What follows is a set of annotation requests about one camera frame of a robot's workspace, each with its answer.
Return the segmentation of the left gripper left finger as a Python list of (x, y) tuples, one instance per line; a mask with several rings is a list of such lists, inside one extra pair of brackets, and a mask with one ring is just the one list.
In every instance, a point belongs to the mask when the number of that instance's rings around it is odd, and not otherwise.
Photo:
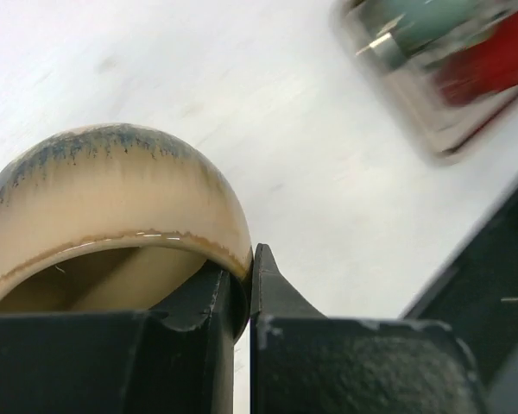
[(232, 371), (210, 263), (152, 310), (0, 316), (0, 413), (229, 413)]

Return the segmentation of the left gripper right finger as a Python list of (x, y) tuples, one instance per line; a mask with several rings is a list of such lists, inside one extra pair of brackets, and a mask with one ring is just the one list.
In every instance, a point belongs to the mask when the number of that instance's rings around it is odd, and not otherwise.
[(485, 413), (476, 363), (449, 325), (331, 318), (256, 248), (250, 319), (254, 413)]

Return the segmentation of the beige ceramic mug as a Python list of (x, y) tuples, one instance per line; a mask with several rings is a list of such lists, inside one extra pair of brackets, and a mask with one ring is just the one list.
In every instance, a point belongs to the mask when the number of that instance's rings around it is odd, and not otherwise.
[(146, 310), (212, 262), (250, 315), (249, 226), (224, 175), (160, 130), (53, 135), (0, 172), (0, 314)]

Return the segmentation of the red mug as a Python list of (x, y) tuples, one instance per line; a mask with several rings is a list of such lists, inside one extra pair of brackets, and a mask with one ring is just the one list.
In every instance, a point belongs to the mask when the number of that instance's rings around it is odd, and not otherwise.
[(450, 106), (518, 85), (518, 11), (497, 24), (487, 40), (449, 58), (433, 83)]

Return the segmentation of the green ceramic mug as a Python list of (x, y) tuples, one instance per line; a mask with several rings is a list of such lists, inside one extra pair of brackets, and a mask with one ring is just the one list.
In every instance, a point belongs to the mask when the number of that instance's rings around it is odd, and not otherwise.
[(406, 55), (419, 53), (433, 43), (468, 43), (500, 11), (496, 1), (366, 1), (359, 21), (374, 37), (391, 35)]

